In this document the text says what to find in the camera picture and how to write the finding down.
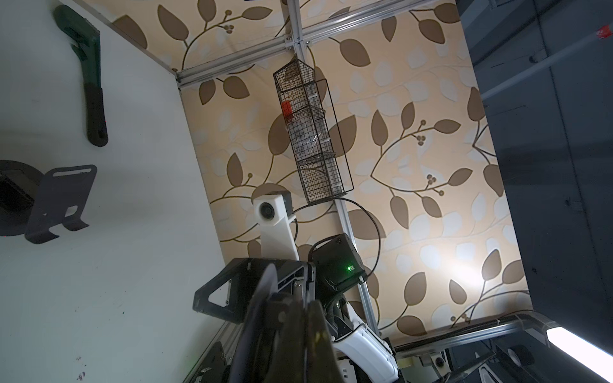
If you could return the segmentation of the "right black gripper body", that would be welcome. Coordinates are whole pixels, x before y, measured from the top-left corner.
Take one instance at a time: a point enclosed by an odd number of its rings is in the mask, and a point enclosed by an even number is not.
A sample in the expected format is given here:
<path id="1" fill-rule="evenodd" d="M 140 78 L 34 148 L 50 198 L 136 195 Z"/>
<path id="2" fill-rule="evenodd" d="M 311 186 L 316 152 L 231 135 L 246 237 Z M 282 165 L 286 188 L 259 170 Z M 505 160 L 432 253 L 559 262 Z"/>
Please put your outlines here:
<path id="1" fill-rule="evenodd" d="M 199 288 L 193 310 L 227 322 L 241 324 L 250 319 L 249 306 L 255 302 L 263 282 L 264 326 L 281 330 L 289 319 L 289 303 L 303 308 L 315 300 L 315 269 L 308 262 L 286 259 L 232 260 L 219 274 Z"/>

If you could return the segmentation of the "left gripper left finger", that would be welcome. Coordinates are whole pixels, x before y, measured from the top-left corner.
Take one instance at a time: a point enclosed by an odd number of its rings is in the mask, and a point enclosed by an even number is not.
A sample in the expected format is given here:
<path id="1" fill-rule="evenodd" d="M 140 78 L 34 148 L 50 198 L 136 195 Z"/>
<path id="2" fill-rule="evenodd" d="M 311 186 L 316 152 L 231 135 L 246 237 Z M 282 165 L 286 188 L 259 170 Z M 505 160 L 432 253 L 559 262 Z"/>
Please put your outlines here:
<path id="1" fill-rule="evenodd" d="M 306 381 L 306 317 L 303 305 L 292 302 L 268 370 L 268 382 Z"/>

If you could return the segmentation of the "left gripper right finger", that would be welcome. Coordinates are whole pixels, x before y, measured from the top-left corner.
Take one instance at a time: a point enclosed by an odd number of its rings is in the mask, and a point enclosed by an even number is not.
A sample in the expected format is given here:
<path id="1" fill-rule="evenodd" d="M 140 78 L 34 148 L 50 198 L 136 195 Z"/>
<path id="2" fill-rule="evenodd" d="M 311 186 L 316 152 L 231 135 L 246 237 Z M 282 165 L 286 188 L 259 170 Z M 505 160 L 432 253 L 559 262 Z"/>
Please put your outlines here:
<path id="1" fill-rule="evenodd" d="M 306 382 L 344 382 L 321 303 L 309 303 L 306 313 Z"/>

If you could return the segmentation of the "grey phone stand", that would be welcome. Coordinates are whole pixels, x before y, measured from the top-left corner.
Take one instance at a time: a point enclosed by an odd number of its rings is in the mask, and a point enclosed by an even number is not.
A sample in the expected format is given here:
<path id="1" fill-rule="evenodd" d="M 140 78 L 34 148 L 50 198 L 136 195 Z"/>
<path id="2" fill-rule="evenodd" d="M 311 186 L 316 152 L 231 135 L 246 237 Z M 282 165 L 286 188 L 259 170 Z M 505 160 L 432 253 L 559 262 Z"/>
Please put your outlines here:
<path id="1" fill-rule="evenodd" d="M 229 370 L 229 382 L 263 382 L 273 362 L 281 330 L 287 322 L 293 295 L 278 287 L 276 266 L 268 264 L 247 308 L 236 351 Z"/>
<path id="2" fill-rule="evenodd" d="M 80 231 L 89 225 L 81 216 L 94 186 L 93 164 L 51 169 L 42 173 L 19 161 L 1 161 L 1 236 L 24 236 L 32 244 L 44 244 L 62 225 Z"/>

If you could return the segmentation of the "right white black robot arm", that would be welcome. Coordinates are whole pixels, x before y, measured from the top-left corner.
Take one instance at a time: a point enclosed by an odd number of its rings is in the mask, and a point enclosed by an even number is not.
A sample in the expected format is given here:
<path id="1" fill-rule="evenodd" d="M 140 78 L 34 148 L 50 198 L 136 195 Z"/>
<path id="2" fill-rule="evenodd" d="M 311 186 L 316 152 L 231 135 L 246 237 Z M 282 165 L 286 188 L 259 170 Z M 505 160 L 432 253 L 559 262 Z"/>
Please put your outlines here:
<path id="1" fill-rule="evenodd" d="M 232 260 L 193 299 L 196 312 L 240 325 L 233 359 L 211 363 L 204 381 L 396 382 L 393 349 L 345 296 L 368 273 L 344 234 L 306 260 Z"/>

